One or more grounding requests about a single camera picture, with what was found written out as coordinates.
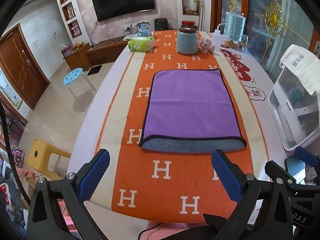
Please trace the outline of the clear plastic storage box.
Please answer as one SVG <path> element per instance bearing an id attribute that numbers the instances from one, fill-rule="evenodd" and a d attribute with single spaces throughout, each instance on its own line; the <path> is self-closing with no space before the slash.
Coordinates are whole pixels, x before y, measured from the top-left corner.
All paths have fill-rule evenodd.
<path id="1" fill-rule="evenodd" d="M 283 147 L 294 151 L 319 138 L 319 106 L 315 93 L 309 94 L 292 72 L 284 67 L 268 96 Z"/>

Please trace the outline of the purple grey microfiber towel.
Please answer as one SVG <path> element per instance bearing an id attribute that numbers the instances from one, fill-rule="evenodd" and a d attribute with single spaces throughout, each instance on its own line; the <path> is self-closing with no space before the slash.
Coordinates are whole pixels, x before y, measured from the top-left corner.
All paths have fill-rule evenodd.
<path id="1" fill-rule="evenodd" d="M 218 69 L 164 70 L 152 78 L 140 148 L 179 154 L 247 146 Z"/>

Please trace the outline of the black floor mat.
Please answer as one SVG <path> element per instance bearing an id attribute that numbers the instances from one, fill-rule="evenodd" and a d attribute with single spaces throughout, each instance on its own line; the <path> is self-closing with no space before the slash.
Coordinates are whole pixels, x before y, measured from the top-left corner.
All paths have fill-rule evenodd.
<path id="1" fill-rule="evenodd" d="M 102 68 L 102 65 L 101 65 L 101 64 L 92 67 L 92 68 L 88 71 L 87 76 L 94 75 L 94 74 L 98 74 L 98 73 L 100 72 L 101 68 Z"/>

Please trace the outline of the blue ceramic jar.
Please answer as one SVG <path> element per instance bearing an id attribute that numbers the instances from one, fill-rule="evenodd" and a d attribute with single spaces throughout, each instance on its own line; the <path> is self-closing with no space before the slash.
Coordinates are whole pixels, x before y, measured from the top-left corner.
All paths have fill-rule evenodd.
<path id="1" fill-rule="evenodd" d="M 176 49 L 183 55 L 194 55 L 198 51 L 196 29 L 193 27 L 180 27 L 177 32 Z"/>

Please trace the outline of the green tissue box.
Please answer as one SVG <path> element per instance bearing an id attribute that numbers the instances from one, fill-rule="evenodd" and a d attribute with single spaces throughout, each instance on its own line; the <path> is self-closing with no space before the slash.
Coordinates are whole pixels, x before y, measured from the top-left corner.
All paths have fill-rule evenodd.
<path id="1" fill-rule="evenodd" d="M 149 37 L 137 37 L 131 39 L 128 44 L 130 51 L 137 52 L 149 52 L 155 46 L 155 38 Z"/>

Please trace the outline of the white folded cloth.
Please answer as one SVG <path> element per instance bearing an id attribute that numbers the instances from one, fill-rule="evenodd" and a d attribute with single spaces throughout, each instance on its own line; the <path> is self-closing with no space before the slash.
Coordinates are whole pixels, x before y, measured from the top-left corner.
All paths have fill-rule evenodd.
<path id="1" fill-rule="evenodd" d="M 299 79 L 310 95 L 319 95 L 319 58 L 312 52 L 292 44 L 280 58 L 280 64 Z"/>

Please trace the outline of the red lidded container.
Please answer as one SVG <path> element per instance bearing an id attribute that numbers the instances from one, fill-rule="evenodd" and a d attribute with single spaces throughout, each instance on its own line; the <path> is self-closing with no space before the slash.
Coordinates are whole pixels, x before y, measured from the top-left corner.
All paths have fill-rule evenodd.
<path id="1" fill-rule="evenodd" d="M 181 22 L 181 27 L 186 27 L 186 28 L 194 28 L 197 30 L 196 23 L 194 21 L 182 21 Z"/>

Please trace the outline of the red snack package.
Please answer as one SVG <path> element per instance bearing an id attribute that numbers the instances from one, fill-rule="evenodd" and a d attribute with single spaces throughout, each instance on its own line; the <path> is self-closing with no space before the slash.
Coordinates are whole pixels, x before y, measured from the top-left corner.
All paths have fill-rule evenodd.
<path id="1" fill-rule="evenodd" d="M 61 54 L 63 55 L 63 57 L 68 57 L 69 55 L 71 55 L 74 51 L 74 47 L 71 45 L 68 46 L 64 46 L 63 49 L 61 50 Z"/>

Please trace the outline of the snow globe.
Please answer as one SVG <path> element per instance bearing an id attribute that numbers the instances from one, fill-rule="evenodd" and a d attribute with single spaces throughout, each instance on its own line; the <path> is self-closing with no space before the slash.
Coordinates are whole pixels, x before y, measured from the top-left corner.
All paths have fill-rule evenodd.
<path id="1" fill-rule="evenodd" d="M 140 21 L 137 23 L 137 29 L 138 37 L 150 37 L 152 36 L 151 30 L 150 30 L 150 24 L 147 21 Z"/>

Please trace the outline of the white squeeze bottle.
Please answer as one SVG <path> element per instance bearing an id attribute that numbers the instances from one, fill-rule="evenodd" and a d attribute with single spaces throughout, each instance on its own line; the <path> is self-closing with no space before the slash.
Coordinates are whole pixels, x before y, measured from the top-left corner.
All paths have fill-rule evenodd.
<path id="1" fill-rule="evenodd" d="M 225 26 L 224 23 L 220 23 L 212 33 L 211 41 L 212 41 L 212 46 L 214 47 L 215 52 L 220 51 L 221 45 L 224 44 L 226 40 L 225 36 L 221 33 L 221 30 L 220 30 L 220 28 L 224 26 Z"/>

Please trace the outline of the yellow plastic stool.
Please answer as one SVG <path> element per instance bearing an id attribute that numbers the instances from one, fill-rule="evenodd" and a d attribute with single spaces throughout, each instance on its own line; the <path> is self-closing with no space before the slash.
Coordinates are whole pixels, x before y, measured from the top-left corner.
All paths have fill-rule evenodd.
<path id="1" fill-rule="evenodd" d="M 60 148 L 55 147 L 45 141 L 34 139 L 31 145 L 31 150 L 27 158 L 28 165 L 40 174 L 52 179 L 62 179 L 60 175 L 48 169 L 48 163 L 52 154 L 70 158 L 71 154 Z"/>

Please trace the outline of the black small heater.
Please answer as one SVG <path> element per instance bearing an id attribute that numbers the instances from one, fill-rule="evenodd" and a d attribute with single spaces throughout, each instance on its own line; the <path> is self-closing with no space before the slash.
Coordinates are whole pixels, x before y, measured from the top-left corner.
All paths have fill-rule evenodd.
<path id="1" fill-rule="evenodd" d="M 167 18 L 156 18 L 154 20 L 155 31 L 169 30 L 169 24 Z"/>

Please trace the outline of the light blue metal canister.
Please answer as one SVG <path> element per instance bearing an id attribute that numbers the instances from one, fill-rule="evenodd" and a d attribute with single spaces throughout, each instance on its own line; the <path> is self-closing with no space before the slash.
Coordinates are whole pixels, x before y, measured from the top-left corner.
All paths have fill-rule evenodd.
<path id="1" fill-rule="evenodd" d="M 240 42 L 244 33 L 246 18 L 233 12 L 226 12 L 223 35 L 234 42 Z"/>

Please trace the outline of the white printed tablecloth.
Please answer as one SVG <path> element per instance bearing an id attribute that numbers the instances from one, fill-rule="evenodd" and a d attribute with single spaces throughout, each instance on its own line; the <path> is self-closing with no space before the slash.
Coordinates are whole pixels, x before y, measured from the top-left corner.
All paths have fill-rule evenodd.
<path id="1" fill-rule="evenodd" d="M 163 223 L 202 223 L 210 213 L 229 217 L 235 208 L 218 179 L 210 154 L 147 151 L 139 146 L 153 76 L 163 70 L 221 74 L 247 145 L 229 153 L 245 173 L 266 179 L 265 163 L 286 157 L 268 106 L 273 82 L 249 54 L 222 48 L 217 54 L 181 55 L 177 33 L 158 31 L 148 53 L 123 49 L 98 89 L 68 165 L 77 172 L 99 149 L 110 154 L 90 201 L 105 210 Z"/>

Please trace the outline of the brown wooden door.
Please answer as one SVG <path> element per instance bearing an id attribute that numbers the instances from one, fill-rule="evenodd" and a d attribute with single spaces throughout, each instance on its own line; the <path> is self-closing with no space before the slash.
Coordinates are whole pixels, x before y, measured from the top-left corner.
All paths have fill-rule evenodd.
<path id="1" fill-rule="evenodd" d="M 22 100 L 34 109 L 50 82 L 18 23 L 1 37 L 1 70 Z"/>

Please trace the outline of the white wall shelf unit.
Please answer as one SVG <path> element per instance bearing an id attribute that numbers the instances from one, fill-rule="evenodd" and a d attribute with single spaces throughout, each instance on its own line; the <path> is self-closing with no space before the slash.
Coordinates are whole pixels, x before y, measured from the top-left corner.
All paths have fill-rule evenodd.
<path id="1" fill-rule="evenodd" d="M 76 0 L 56 0 L 59 11 L 73 45 L 78 42 L 89 43 L 89 36 L 84 26 Z"/>

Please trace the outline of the wooden tv cabinet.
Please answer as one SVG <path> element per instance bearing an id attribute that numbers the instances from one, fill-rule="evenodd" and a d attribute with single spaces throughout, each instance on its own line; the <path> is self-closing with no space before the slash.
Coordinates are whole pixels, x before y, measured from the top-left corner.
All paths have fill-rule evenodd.
<path id="1" fill-rule="evenodd" d="M 89 71 L 94 66 L 115 62 L 126 46 L 127 41 L 119 38 L 100 42 L 94 47 L 86 43 L 64 59 L 71 70 L 82 68 Z"/>

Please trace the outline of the blue round stool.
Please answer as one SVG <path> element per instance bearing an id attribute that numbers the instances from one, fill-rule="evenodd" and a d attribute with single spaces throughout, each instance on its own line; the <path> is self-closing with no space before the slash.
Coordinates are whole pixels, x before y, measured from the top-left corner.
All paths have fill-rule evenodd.
<path id="1" fill-rule="evenodd" d="M 82 68 L 75 68 L 74 70 L 71 70 L 63 79 L 62 83 L 63 85 L 67 86 L 69 91 L 71 92 L 72 96 L 77 99 L 76 95 L 73 93 L 70 85 L 74 81 L 76 81 L 79 77 L 83 77 L 84 80 L 89 84 L 89 86 L 97 92 L 97 89 L 93 86 L 93 84 L 89 81 L 88 77 L 84 74 L 84 70 Z"/>

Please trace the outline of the pink plush toy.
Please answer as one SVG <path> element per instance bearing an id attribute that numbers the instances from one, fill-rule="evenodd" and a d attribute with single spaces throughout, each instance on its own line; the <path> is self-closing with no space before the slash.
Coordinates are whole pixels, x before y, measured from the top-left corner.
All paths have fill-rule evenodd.
<path id="1" fill-rule="evenodd" d="M 212 44 L 210 39 L 200 38 L 200 51 L 204 54 L 213 54 L 215 46 Z"/>

